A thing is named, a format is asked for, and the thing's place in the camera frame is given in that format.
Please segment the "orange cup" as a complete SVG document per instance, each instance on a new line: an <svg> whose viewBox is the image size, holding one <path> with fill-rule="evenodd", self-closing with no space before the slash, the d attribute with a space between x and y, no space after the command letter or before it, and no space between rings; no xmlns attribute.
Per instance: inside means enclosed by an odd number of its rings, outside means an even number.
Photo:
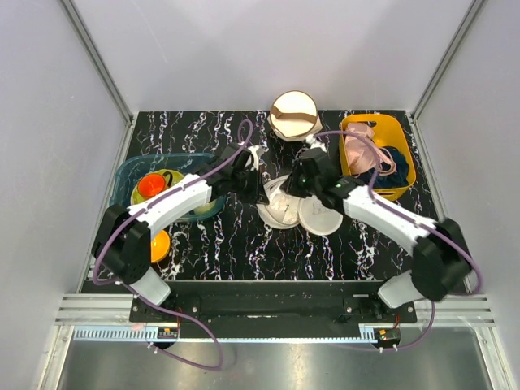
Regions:
<svg viewBox="0 0 520 390"><path fill-rule="evenodd" d="M158 173L149 173L137 184L137 192L145 199L155 197L167 187L165 178Z"/></svg>

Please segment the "teal transparent plastic bin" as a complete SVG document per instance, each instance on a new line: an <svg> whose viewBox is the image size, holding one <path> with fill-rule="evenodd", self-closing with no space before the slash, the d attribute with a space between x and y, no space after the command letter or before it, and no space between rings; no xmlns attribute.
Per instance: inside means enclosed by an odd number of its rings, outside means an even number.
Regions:
<svg viewBox="0 0 520 390"><path fill-rule="evenodd" d="M177 217L182 222L197 222L216 215L223 207L224 198L211 200L211 188L201 174L195 173L199 167L214 159L212 154L200 153L143 155L129 159L116 172L112 203L102 217L101 230L108 234L119 234L136 228L139 232L148 232L154 236L176 223ZM179 171L184 174L184 178L159 195L132 206L130 197L137 181L161 169ZM196 207L212 201L216 201L216 206L210 213L193 213Z"/></svg>

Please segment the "white beige bra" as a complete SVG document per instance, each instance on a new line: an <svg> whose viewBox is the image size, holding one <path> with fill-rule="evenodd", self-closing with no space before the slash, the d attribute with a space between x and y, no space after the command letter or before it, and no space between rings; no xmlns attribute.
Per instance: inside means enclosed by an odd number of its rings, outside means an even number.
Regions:
<svg viewBox="0 0 520 390"><path fill-rule="evenodd" d="M285 193L272 193L266 209L278 223L292 225L298 221L298 205L297 197Z"/></svg>

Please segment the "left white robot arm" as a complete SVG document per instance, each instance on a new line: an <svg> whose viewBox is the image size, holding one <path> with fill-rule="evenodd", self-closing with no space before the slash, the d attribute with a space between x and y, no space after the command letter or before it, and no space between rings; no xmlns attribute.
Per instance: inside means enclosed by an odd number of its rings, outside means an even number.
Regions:
<svg viewBox="0 0 520 390"><path fill-rule="evenodd" d="M145 298L147 312L159 322L175 313L171 289L151 266L151 242L165 228L189 212L213 200L235 193L242 202L268 203L259 159L260 145L231 143L219 156L198 164L171 188L140 204L106 209L91 254L99 267Z"/></svg>

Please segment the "dark blue bra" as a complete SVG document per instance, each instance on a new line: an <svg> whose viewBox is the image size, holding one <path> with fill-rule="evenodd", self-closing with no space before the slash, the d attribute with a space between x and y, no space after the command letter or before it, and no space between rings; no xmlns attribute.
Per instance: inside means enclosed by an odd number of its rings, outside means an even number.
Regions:
<svg viewBox="0 0 520 390"><path fill-rule="evenodd" d="M391 189L407 186L410 165L406 162L405 156L393 146L378 148L377 154L378 158L375 158L372 151L361 152L351 167L353 175L365 184L369 184L374 172L377 171L374 188Z"/></svg>

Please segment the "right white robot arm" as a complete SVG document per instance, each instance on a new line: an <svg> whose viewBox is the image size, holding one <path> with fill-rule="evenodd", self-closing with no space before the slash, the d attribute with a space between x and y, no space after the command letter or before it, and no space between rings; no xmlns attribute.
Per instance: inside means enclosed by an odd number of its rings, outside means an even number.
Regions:
<svg viewBox="0 0 520 390"><path fill-rule="evenodd" d="M442 301L474 269L458 223L423 218L381 197L363 181L340 174L319 148L301 154L281 188L294 197L316 197L329 210L383 233L411 256L410 270L384 282L369 301L376 321L387 322L410 301Z"/></svg>

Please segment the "yellow plastic basket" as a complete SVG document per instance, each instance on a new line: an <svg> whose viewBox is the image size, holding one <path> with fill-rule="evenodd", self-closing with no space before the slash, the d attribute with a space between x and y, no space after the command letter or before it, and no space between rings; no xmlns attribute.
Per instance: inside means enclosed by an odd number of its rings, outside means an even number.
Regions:
<svg viewBox="0 0 520 390"><path fill-rule="evenodd" d="M362 123L372 128L374 135L371 140L394 158L396 171L387 176L378 174L374 191L389 201L396 201L417 179L416 166L402 126L391 115L359 114L343 119L341 129L348 131L349 125L354 123Z"/></svg>

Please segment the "cream white cup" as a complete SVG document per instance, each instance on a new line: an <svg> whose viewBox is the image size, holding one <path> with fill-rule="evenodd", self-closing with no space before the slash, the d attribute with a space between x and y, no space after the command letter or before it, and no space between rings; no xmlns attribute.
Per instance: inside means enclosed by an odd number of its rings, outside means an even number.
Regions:
<svg viewBox="0 0 520 390"><path fill-rule="evenodd" d="M206 203L203 206L196 207L193 210L193 213L195 215L204 215L204 214L210 213L215 208L215 206L216 206L216 201L211 201L209 203Z"/></svg>

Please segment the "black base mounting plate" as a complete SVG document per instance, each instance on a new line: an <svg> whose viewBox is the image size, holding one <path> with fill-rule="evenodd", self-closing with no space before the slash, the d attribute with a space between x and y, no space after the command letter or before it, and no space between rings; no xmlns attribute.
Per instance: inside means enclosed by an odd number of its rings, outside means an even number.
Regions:
<svg viewBox="0 0 520 390"><path fill-rule="evenodd" d="M175 281L168 285L169 310L200 320L215 318L325 318L344 323L417 322L415 307L406 302L388 308L377 296L381 281Z"/></svg>

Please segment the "pink bra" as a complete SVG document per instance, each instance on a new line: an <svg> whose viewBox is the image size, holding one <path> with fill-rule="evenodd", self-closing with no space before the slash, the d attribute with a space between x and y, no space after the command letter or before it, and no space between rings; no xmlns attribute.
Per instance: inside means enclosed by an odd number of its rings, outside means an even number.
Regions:
<svg viewBox="0 0 520 390"><path fill-rule="evenodd" d="M351 135L344 137L344 147L349 163L349 170L350 173L353 174L351 167L357 156L367 150L372 151L375 158L378 158L377 149L379 147L373 141L375 135L373 128L365 123L349 123L346 131L351 132Z"/></svg>

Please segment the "beige folded laundry bag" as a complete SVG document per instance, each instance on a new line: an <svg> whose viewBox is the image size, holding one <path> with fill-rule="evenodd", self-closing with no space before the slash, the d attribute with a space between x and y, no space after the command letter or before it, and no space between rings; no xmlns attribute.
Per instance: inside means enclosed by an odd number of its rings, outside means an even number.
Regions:
<svg viewBox="0 0 520 390"><path fill-rule="evenodd" d="M323 129L316 102L299 90L280 94L272 103L267 120L274 134L287 142L305 141Z"/></svg>

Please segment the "yellow orange bowl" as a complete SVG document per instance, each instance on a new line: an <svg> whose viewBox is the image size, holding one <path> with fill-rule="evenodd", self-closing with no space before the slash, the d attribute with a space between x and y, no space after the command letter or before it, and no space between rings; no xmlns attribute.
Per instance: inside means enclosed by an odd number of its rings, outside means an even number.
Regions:
<svg viewBox="0 0 520 390"><path fill-rule="evenodd" d="M151 241L151 262L158 263L166 258L171 248L169 234L162 230Z"/></svg>

